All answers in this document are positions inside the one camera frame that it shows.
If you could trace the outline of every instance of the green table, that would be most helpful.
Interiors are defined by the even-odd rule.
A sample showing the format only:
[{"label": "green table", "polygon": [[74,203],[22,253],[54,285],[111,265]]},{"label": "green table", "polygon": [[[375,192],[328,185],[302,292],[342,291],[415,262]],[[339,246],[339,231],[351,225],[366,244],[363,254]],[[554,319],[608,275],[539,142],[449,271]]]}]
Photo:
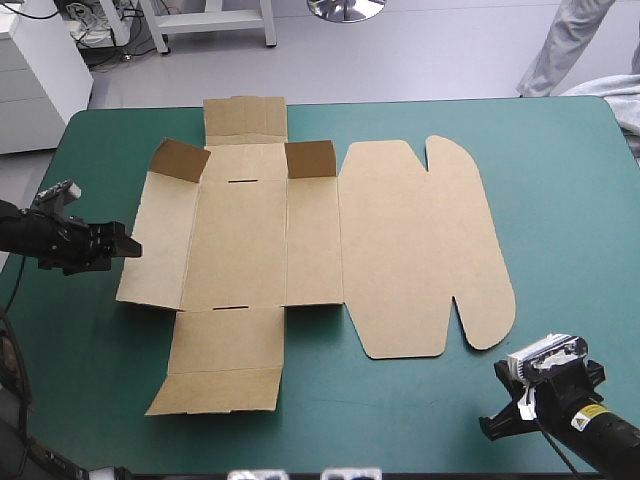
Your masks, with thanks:
[{"label": "green table", "polygon": [[[27,264],[11,316],[35,397],[32,433],[84,466],[216,472],[332,465],[385,471],[566,471],[537,434],[491,443],[477,417],[507,393],[494,361],[550,331],[584,336],[607,403],[640,423],[640,175],[607,105],[592,98],[289,107],[291,140],[437,133],[475,157],[518,313],[488,352],[455,319],[440,358],[372,361],[346,309],[292,309],[277,411],[144,417],[165,376],[173,314],[114,300],[122,269],[63,278]],[[164,136],[203,144],[200,108],[82,112],[44,180],[82,187],[70,213],[132,225]],[[18,259],[0,277],[6,298]]]}]

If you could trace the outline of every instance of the cardboard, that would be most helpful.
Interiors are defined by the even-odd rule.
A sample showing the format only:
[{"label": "cardboard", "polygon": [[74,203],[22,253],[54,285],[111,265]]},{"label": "cardboard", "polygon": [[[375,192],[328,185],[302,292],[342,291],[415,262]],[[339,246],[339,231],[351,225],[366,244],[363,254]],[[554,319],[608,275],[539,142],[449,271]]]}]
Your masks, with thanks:
[{"label": "cardboard", "polygon": [[337,175],[330,141],[284,143],[282,98],[206,100],[205,122],[204,150],[156,151],[117,296],[181,311],[148,414],[273,410],[286,306],[345,303],[372,358],[442,353],[452,299],[475,348],[507,334],[513,290],[460,146],[430,137],[427,172],[405,142],[355,143]]},{"label": "cardboard", "polygon": [[356,143],[340,174],[345,303],[372,358],[440,355],[452,298],[477,349],[515,318],[473,158],[437,136],[427,157],[428,173],[405,142]]},{"label": "cardboard", "polygon": [[133,236],[144,245],[139,262],[125,262],[116,299],[180,309],[199,183],[209,152],[165,139],[142,191]]},{"label": "cardboard", "polygon": [[169,372],[147,415],[275,410],[284,309],[178,313]]},{"label": "cardboard", "polygon": [[205,100],[204,119],[207,145],[287,141],[287,108],[282,97]]}]

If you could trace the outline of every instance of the cabinet drawer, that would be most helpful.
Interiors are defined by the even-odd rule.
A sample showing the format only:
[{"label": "cabinet drawer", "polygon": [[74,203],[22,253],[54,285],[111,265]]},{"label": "cabinet drawer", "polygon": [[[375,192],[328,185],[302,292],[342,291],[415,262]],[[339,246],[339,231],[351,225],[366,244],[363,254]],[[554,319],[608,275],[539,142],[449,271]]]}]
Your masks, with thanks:
[{"label": "cabinet drawer", "polygon": [[0,103],[46,96],[31,70],[0,72]]},{"label": "cabinet drawer", "polygon": [[0,40],[0,72],[24,68],[29,68],[29,65],[13,40],[10,38]]},{"label": "cabinet drawer", "polygon": [[55,148],[64,128],[46,97],[0,103],[0,154]]}]

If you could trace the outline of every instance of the gray pants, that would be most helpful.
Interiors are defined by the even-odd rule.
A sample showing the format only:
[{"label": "gray pants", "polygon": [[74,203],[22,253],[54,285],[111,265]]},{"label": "gray pants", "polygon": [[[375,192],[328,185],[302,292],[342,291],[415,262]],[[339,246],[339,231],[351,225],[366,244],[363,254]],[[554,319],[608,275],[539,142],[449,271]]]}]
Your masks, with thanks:
[{"label": "gray pants", "polygon": [[[516,87],[518,92],[524,97],[549,95],[587,48],[614,1],[562,0],[540,53]],[[564,95],[604,98],[640,164],[640,44],[631,61],[631,75],[586,82]]]},{"label": "gray pants", "polygon": [[[598,31],[615,0],[562,0],[542,50],[517,86],[525,97],[544,97],[562,81]],[[640,45],[631,73],[640,73]]]}]

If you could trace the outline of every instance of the white stool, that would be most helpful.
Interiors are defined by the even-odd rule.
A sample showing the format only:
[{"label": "white stool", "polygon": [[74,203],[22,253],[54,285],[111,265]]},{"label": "white stool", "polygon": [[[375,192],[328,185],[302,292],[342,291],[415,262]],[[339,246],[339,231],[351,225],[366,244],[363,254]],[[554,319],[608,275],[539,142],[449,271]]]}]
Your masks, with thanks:
[{"label": "white stool", "polygon": [[264,28],[266,43],[275,47],[276,27],[271,0],[260,0],[259,10],[222,10],[223,0],[207,0],[202,13],[156,15],[152,0],[139,0],[149,24],[153,42],[160,53],[169,53],[164,35],[170,33],[217,32]]}]

